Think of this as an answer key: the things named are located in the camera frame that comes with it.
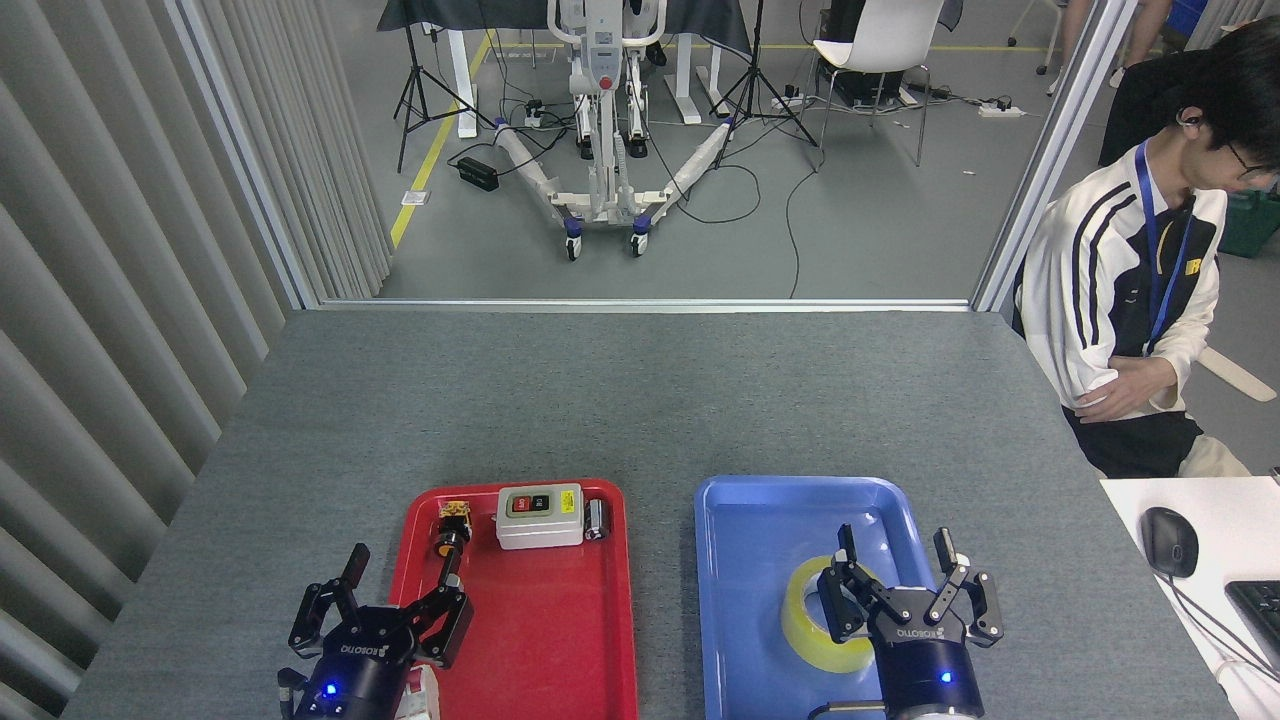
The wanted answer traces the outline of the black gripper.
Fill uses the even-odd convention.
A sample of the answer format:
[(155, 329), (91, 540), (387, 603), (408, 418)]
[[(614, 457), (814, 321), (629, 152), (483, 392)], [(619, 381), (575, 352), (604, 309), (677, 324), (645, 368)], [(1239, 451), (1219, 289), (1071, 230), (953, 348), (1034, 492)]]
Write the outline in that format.
[(342, 621), (323, 641), (323, 652), (303, 684), (297, 719), (393, 719), (415, 653), (439, 669), (456, 665), (474, 619), (474, 606), (458, 575), (463, 551), (448, 548), (436, 585), (403, 609), (360, 606), (355, 597), (370, 550), (356, 543), (340, 575), (306, 587), (289, 633), (298, 656), (321, 639), (326, 615), (337, 606)]
[[(869, 628), (882, 700), (887, 708), (975, 708), (977, 675), (965, 641), (989, 648), (1004, 638), (995, 580), (955, 550), (948, 528), (933, 534), (943, 573), (936, 594), (927, 588), (888, 588), (858, 562), (852, 528), (837, 532), (838, 552), (819, 574), (818, 594), (829, 638), (847, 643)], [(959, 592), (972, 620), (951, 610)]]

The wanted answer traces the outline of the person's hand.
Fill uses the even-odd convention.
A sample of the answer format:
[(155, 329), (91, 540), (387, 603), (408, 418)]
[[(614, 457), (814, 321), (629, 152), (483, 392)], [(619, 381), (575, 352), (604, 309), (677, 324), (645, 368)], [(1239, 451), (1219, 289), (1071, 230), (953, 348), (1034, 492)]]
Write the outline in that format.
[(1071, 414), (1082, 423), (1115, 421), (1144, 405), (1144, 386), (1126, 375), (1117, 375), (1096, 389), (1079, 396)]

